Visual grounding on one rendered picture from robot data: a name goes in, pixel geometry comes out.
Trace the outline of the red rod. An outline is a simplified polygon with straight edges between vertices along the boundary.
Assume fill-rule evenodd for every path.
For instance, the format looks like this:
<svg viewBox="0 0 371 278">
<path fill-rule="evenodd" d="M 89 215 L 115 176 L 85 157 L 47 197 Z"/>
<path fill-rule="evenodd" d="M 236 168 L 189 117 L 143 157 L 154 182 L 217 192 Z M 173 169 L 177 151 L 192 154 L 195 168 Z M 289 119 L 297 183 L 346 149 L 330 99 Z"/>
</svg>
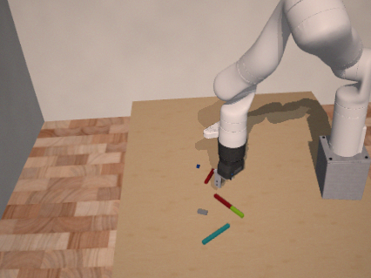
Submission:
<svg viewBox="0 0 371 278">
<path fill-rule="evenodd" d="M 206 177 L 206 180 L 205 180 L 205 184 L 207 184 L 210 180 L 210 178 L 212 177 L 212 175 L 214 174 L 213 172 L 214 169 L 211 170 L 211 172 L 208 174 L 208 176 Z"/>
<path fill-rule="evenodd" d="M 214 194 L 213 196 L 215 199 L 217 199 L 219 202 L 221 202 L 223 205 L 225 205 L 226 207 L 228 207 L 230 209 L 230 207 L 232 206 L 231 204 L 229 204 L 227 201 L 225 201 L 224 199 L 222 199 L 220 196 L 218 196 L 217 194 Z"/>
</svg>

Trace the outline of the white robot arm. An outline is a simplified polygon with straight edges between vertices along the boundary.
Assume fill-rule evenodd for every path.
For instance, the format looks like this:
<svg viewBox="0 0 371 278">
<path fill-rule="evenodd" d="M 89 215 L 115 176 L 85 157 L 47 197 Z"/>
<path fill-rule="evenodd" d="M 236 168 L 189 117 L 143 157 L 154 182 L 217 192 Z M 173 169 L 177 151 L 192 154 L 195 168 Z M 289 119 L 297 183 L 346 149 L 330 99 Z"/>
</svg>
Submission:
<svg viewBox="0 0 371 278">
<path fill-rule="evenodd" d="M 363 47 L 342 0 L 279 1 L 251 48 L 214 79 L 215 95 L 227 101 L 220 108 L 221 128 L 246 128 L 257 84 L 278 67 L 291 33 L 301 50 L 320 58 L 337 78 L 355 81 L 335 93 L 329 148 L 342 157 L 361 153 L 371 92 L 371 48 Z"/>
</svg>

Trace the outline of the turquoise rod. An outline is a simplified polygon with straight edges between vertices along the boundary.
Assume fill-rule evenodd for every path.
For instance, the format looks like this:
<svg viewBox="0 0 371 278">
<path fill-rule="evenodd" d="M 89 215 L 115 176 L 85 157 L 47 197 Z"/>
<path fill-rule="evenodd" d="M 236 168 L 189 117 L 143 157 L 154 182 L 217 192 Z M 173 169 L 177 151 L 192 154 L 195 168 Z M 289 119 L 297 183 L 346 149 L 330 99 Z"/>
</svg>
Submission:
<svg viewBox="0 0 371 278">
<path fill-rule="evenodd" d="M 230 225 L 227 223 L 222 228 L 220 228 L 219 230 L 217 230 L 216 232 L 214 232 L 213 234 L 211 234 L 207 238 L 205 238 L 202 241 L 202 243 L 205 245 L 207 242 L 211 241 L 212 239 L 214 239 L 215 237 L 217 237 L 218 235 L 220 235 L 221 233 L 223 233 L 224 231 L 226 231 L 229 227 L 230 227 Z"/>
</svg>

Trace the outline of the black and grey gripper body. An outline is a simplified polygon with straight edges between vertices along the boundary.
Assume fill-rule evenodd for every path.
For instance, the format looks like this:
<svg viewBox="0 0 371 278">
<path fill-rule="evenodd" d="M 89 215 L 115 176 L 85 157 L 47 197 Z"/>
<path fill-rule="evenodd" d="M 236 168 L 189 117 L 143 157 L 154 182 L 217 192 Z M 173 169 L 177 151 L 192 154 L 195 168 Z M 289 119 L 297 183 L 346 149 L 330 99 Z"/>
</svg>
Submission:
<svg viewBox="0 0 371 278">
<path fill-rule="evenodd" d="M 246 128 L 240 132 L 228 132 L 221 128 L 219 121 L 203 131 L 207 139 L 218 138 L 219 163 L 217 173 L 226 180 L 244 169 L 246 153 Z M 237 162 L 236 162 L 237 161 Z"/>
</svg>

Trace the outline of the lime green rod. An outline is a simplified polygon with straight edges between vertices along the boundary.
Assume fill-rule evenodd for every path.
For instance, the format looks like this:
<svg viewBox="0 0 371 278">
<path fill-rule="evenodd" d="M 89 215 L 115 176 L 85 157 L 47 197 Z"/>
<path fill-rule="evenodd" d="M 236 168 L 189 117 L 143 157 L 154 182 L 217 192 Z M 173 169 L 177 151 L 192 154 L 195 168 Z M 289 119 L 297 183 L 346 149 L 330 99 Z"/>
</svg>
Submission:
<svg viewBox="0 0 371 278">
<path fill-rule="evenodd" d="M 241 211 L 239 211 L 237 208 L 231 206 L 230 210 L 232 210 L 234 213 L 236 213 L 240 218 L 244 217 L 244 214 Z"/>
</svg>

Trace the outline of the short grey rod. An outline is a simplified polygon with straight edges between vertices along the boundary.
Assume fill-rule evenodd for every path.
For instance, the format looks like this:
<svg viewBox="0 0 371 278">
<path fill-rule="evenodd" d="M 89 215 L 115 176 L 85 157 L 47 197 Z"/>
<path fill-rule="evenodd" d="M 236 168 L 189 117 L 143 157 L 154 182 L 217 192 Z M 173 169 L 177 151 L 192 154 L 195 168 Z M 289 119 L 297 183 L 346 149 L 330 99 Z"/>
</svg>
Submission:
<svg viewBox="0 0 371 278">
<path fill-rule="evenodd" d="M 207 215 L 207 211 L 206 210 L 198 209 L 198 214 Z"/>
</svg>

